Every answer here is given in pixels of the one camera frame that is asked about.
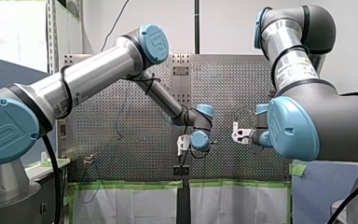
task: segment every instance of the metal pole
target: metal pole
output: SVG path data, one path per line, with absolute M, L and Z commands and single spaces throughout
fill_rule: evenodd
M 200 54 L 200 0 L 195 0 L 194 4 L 195 46 L 196 54 Z

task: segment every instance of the metal frame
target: metal frame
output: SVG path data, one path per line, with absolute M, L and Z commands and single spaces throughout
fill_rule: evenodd
M 56 22 L 56 0 L 48 0 L 48 72 L 54 74 L 59 70 L 58 38 Z

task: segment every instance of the robotic arm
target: robotic arm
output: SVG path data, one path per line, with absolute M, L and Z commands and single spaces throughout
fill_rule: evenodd
M 249 139 L 295 160 L 358 161 L 358 92 L 339 95 L 318 76 L 335 38 L 333 18 L 322 7 L 259 14 L 255 46 L 269 59 L 277 93 L 257 106 L 256 129 L 234 127 L 235 141 Z
M 111 49 L 62 69 L 36 83 L 13 84 L 0 90 L 0 204 L 37 191 L 29 183 L 20 156 L 52 130 L 56 119 L 70 114 L 95 93 L 121 78 L 137 84 L 172 118 L 176 125 L 194 126 L 191 146 L 207 150 L 213 108 L 198 105 L 184 110 L 159 82 L 153 82 L 148 67 L 163 63 L 169 55 L 165 34 L 153 24 L 123 35 Z

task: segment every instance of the green tape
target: green tape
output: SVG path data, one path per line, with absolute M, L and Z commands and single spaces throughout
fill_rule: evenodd
M 82 189 L 179 189 L 182 181 L 130 182 L 121 180 L 99 180 L 89 183 L 70 183 L 70 188 Z
M 291 163 L 291 164 L 289 164 L 289 174 L 302 176 L 305 173 L 306 167 L 307 166 L 304 164 Z
M 267 188 L 267 189 L 287 189 L 291 185 L 287 181 L 252 181 L 252 180 L 229 180 L 229 179 L 205 179 L 205 180 L 190 180 L 191 188 L 207 188 L 207 187 L 222 187 L 222 186 L 238 186 L 238 187 L 253 187 L 253 188 Z
M 210 188 L 223 186 L 254 187 L 268 189 L 287 189 L 287 224 L 291 220 L 291 192 L 292 184 L 288 181 L 251 181 L 251 180 L 230 180 L 230 179 L 192 179 L 191 188 Z M 74 223 L 74 198 L 76 190 L 88 189 L 179 189 L 182 181 L 158 181 L 158 182 L 130 182 L 122 180 L 99 180 L 87 183 L 69 183 L 68 203 L 69 203 L 69 223 Z

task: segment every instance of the metal bracket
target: metal bracket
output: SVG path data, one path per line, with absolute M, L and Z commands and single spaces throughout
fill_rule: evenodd
M 174 165 L 173 166 L 173 175 L 190 175 L 190 166 L 189 165 Z
M 249 139 L 252 138 L 253 131 L 253 129 L 238 129 L 238 122 L 234 121 L 231 137 L 234 142 L 247 145 L 251 142 Z
M 187 151 L 190 148 L 190 134 L 184 134 L 178 137 L 178 156 L 182 156 L 183 151 Z
M 174 76 L 188 76 L 190 74 L 190 55 L 172 55 L 172 74 Z

